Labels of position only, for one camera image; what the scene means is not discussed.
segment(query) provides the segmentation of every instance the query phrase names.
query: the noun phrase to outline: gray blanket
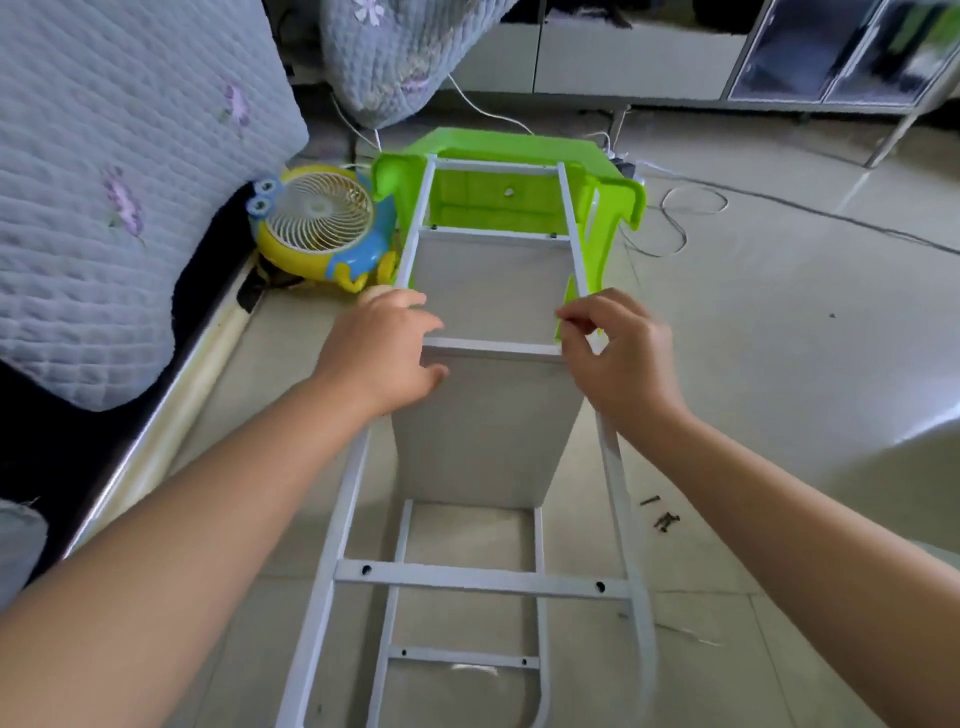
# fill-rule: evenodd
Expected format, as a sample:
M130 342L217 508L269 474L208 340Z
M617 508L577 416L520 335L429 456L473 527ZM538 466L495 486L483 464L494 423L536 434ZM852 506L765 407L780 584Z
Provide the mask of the gray blanket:
M0 359L109 409L170 361L213 214L307 130L259 0L9 0L0 71Z
M320 0L324 71L371 129L416 113L516 0Z

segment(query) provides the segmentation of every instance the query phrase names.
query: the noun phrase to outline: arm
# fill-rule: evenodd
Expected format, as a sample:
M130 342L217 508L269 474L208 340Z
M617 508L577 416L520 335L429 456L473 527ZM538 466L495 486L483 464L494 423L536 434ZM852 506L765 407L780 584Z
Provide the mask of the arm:
M428 394L414 291L337 319L312 377L171 477L0 617L0 723L158 726L317 471L371 419Z
M672 480L767 594L893 727L960 725L960 571L695 418L670 329L609 290L558 311L594 407ZM610 337L595 355L585 334Z

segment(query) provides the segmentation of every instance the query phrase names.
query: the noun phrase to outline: right hand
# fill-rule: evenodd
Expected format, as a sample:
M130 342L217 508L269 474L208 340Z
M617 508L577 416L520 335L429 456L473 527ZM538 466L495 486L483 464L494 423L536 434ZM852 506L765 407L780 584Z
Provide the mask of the right hand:
M580 390L621 432L638 416L688 412L673 365L673 334L623 291L608 288L557 309L564 358ZM587 336L610 343L593 353Z

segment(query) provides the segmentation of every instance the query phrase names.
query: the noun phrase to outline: white cable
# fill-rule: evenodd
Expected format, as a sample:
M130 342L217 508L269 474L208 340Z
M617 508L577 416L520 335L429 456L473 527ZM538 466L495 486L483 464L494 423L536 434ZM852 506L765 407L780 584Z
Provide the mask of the white cable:
M462 88L460 88L460 86L457 84L456 80L453 78L453 74L448 75L447 78L448 78L448 79L450 80L450 82L453 84L453 87L457 89L457 91L460 93L460 95L464 97L464 101L466 101L468 104L470 104L470 107L473 108L474 111L477 111L477 112L479 112L479 113L482 113L484 116L489 116L489 118L491 118L491 119L500 119L500 121L509 121L511 124L516 124L516 125L519 126L519 127L523 127L523 130L524 130L525 132L527 132L528 134L532 134L533 136L536 136L536 134L534 134L533 132L530 131L530 127L528 127L528 126L527 126L526 124L524 124L522 121L517 121L516 119L512 119L512 118L510 118L509 116L498 116L498 115L495 114L495 113L488 113L488 112L482 110L480 107L478 107L478 106L477 106L476 104L474 104L472 101L470 101L469 98L467 98L467 95L466 95L466 93L464 93L464 90L463 90Z
M357 129L356 129L356 127L354 127L352 124L350 124L350 123L347 121L347 118L344 116L344 113L343 113L342 111L340 111L340 105L337 103L337 97L334 96L332 92L330 93L330 101L333 102L333 107L337 110L337 115L338 115L341 119L343 119L344 124L346 124L348 127L350 127L350 130L351 130L353 133L355 133L357 136L359 136L361 139L363 139L365 142L367 142L368 144L370 144L375 150L377 150L377 151L379 152L379 151L380 151L380 146L379 146L378 144L374 144L373 142L371 142L369 139L367 139L365 136L363 136L360 132L358 132Z
M613 151L613 142L610 141L610 135L609 135L608 133L606 133L606 132L591 132L591 133L585 133L585 134L584 134L584 139L586 139L586 138L589 137L589 136L603 136L604 138L607 139L607 146L605 146L605 147L603 148L603 151L604 151L604 152L611 152L611 151Z
M721 205L717 209L697 209L696 207L667 207L666 203L667 203L667 200L670 199L670 195L672 195L674 192L679 192L682 189L705 189L707 192L710 192L716 195L718 198L720 198L723 201L723 205ZM672 253L664 253L664 254L650 253L649 251L645 251L642 248L640 248L629 237L627 238L627 245L633 248L635 251L637 251L641 255L646 255L647 257L670 257L671 255L676 255L686 247L686 244L688 242L690 242L690 236L687 234L686 230L684 229L684 226L681 225L677 221L677 219L670 214L671 212L687 212L691 215L719 215L729 206L730 206L729 197L727 197L725 194L723 194L719 190L713 189L712 187L709 187L703 184L681 184L676 187L671 187L666 191L666 194L660 198L660 203L658 205L648 205L647 208L658 209L660 212L663 213L663 217L665 217L666 221L670 223L670 226L680 234L680 247L678 247L677 250L673 251Z
M729 204L728 198L724 195L721 195L717 191L717 190L723 190L725 192L733 192L738 195L756 197L760 200L766 200L768 202L777 203L778 205L793 207L794 209L798 209L802 212L809 212L810 214L817 215L819 217L826 217L830 220L837 220L838 222L848 223L850 225L857 226L858 228L863 228L864 230L880 232L884 235L889 235L890 237L896 237L900 240L905 240L908 243L914 243L916 245L923 245L927 248L933 248L934 250L940 251L941 253L950 253L952 255L960 255L960 249L951 248L951 246L949 245L944 245L942 243L934 242L933 240L930 240L925 237L921 237L920 235L917 235L913 232L900 231L900 230L897 230L896 228L884 228L882 225L874 225L873 223L868 223L864 220L857 220L855 217L847 217L846 215L838 215L835 212L827 212L826 210L817 209L816 207L803 205L801 203L796 203L793 200L786 200L782 197L777 197L776 195L768 195L765 192L755 192L752 189L743 189L741 187L734 187L730 184L721 184L720 182L712 182L710 180L698 180L695 177L688 177L687 175L682 175L679 172L675 172L672 169L661 167L660 165L655 164L652 161L647 161L646 159L638 159L636 163L642 164L645 167L650 167L651 169L656 169L658 172L662 172L662 174L668 177L671 177L675 180L682 180L683 182L690 182L691 184L699 184L702 187L705 187L709 189L711 192L718 195L725 202L724 206L718 210L706 211L706 210L695 210L695 209L689 209L689 208L674 207L673 208L674 212L693 212L701 215L711 215L711 214L717 214L718 212L722 212L727 208L727 205ZM667 217L667 220L670 222L670 224L673 225L673 227L681 234L681 237L683 238L680 248L678 248L673 253L670 253L667 255L676 255L686 246L686 243L687 243L686 231L676 220L672 219L667 214L667 210L663 209L667 201L667 198L670 196L670 193L674 192L677 189L680 189L680 187L674 187L673 189L669 190L660 200L659 205L651 206L654 209L659 209L661 212L663 212L663 214ZM665 255L655 255L655 254L643 251L633 242L630 242L630 247L632 247L638 253L643 253L644 255L647 255L649 257L665 257Z

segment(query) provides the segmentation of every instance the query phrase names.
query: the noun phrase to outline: tiled floor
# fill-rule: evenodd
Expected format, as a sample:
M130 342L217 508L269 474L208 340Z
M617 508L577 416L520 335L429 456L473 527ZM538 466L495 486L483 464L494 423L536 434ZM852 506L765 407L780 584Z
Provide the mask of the tiled floor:
M604 127L595 115L523 117L544 133ZM384 132L402 146L437 123L425 115ZM311 119L308 157L342 159L342 130ZM871 173L862 160L882 126L684 114L630 117L618 150L688 176L723 182L956 242L960 136L915 129ZM676 182L651 174L651 202ZM678 212L690 242L650 210L616 242L607 283L638 296L674 327L692 408L745 445L909 538L960 551L960 257L841 222L730 194L717 215ZM685 189L671 202L709 208ZM305 376L342 299L267 297L195 425L179 463ZM392 558L399 514L396 450L377 423L348 555ZM628 485L658 622L660 728L867 728L880 725L767 598L684 497L629 447ZM343 458L309 500L253 584L171 726L267 728L276 716L320 555ZM652 529L663 511L682 520ZM554 572L618 573L590 413L575 425L543 509ZM415 511L409 556L432 563L530 568L531 523L513 513ZM362 726L386 596L341 589L327 631L308 728ZM396 641L474 650L536 650L533 608L518 597L404 592ZM551 602L550 726L632 725L636 656L615 605ZM704 641L698 642L689 630ZM392 667L383 726L522 726L536 711L531 673Z

